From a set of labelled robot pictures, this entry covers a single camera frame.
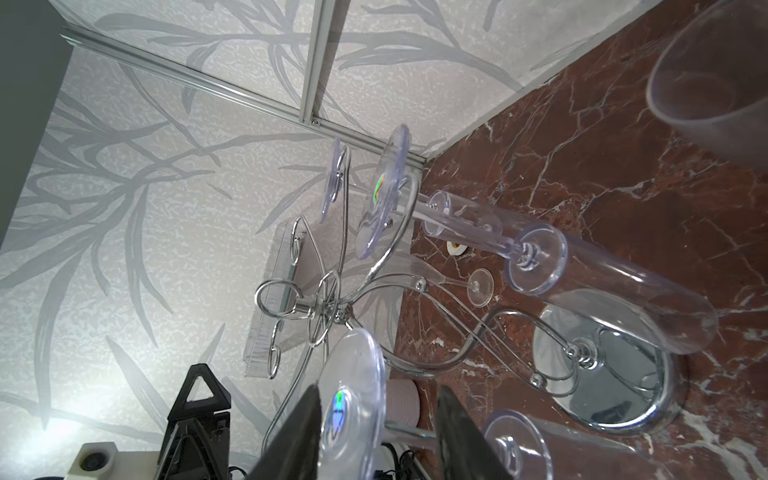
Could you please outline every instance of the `plastic disc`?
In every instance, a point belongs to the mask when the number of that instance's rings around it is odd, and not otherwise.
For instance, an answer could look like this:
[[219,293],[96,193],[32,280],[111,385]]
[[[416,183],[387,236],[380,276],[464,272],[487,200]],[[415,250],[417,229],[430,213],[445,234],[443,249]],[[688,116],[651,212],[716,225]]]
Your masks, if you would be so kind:
[[323,408],[317,478],[373,478],[386,414],[386,370],[371,334],[354,329],[342,337],[317,387]]
[[341,186],[339,170],[341,169],[341,163],[343,161],[344,159],[341,155],[341,141],[336,137],[333,141],[333,157],[331,157],[331,166],[328,169],[326,192],[323,195],[323,203],[320,205],[320,223],[326,221],[328,209],[331,204],[336,201],[336,195],[339,193],[339,187]]
[[367,258],[379,243],[384,225],[397,206],[400,182],[406,172],[406,158],[411,147],[408,127],[400,125],[389,137],[373,177],[373,189],[366,196],[355,251],[360,260]]

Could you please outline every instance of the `plastic cup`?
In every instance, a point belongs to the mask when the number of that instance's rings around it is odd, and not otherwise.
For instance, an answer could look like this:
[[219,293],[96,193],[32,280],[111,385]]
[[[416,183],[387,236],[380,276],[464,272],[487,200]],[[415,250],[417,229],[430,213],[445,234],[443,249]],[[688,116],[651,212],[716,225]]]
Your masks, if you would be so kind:
[[768,2],[721,0],[667,47],[646,97],[662,121],[745,167],[768,170]]

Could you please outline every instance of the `holographic sticker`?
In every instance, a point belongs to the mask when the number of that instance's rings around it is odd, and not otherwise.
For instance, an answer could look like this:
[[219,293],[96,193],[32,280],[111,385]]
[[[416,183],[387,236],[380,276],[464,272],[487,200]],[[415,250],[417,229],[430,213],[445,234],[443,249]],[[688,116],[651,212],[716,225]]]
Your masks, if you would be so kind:
[[382,174],[381,177],[379,177],[379,181],[376,182],[376,188],[373,189],[373,203],[376,204],[376,202],[379,201],[379,189],[382,187],[382,183],[384,182],[384,176],[386,174]]
[[330,437],[335,442],[339,434],[344,429],[347,409],[349,408],[349,395],[344,390],[339,390],[333,396],[333,404],[330,411]]

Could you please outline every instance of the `gray wall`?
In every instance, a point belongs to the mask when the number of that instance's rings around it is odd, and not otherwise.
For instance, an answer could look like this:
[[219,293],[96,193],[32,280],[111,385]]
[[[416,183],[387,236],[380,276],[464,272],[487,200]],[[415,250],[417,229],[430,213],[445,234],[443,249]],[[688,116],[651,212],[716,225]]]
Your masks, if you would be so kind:
[[0,244],[67,71],[62,23],[45,0],[0,1]]

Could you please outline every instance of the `chrome round base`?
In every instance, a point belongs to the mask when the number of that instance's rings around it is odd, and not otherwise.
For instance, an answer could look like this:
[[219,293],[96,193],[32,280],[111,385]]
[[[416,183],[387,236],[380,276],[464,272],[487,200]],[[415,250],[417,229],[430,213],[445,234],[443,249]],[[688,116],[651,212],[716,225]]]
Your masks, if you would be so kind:
[[[554,400],[574,420],[611,435],[640,435],[663,429],[680,411],[687,384],[680,356],[643,340],[550,305],[541,320],[583,352],[578,375],[549,382],[550,392],[567,393]],[[563,349],[536,329],[533,359],[550,376],[566,376],[572,366]]]

